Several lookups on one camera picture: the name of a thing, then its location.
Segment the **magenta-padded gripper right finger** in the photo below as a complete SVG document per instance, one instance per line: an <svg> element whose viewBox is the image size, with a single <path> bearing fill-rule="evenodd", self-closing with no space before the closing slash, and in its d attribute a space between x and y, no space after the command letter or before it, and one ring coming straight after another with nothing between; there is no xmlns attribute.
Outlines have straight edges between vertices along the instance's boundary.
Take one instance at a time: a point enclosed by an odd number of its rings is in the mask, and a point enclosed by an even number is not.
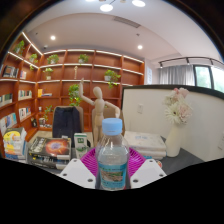
<svg viewBox="0 0 224 224"><path fill-rule="evenodd" d="M154 159L145 159L134 149L130 149L128 178L131 189L146 186L166 176Z"/></svg>

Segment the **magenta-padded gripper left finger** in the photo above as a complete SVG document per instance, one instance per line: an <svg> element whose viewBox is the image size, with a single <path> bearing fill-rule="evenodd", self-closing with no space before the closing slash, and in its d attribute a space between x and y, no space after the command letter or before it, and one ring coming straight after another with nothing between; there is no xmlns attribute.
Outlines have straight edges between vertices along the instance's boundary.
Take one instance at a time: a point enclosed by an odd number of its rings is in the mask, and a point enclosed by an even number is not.
<svg viewBox="0 0 224 224"><path fill-rule="evenodd" d="M60 177L78 186L94 189L98 173L95 149L91 149L81 159L74 158L60 173Z"/></svg>

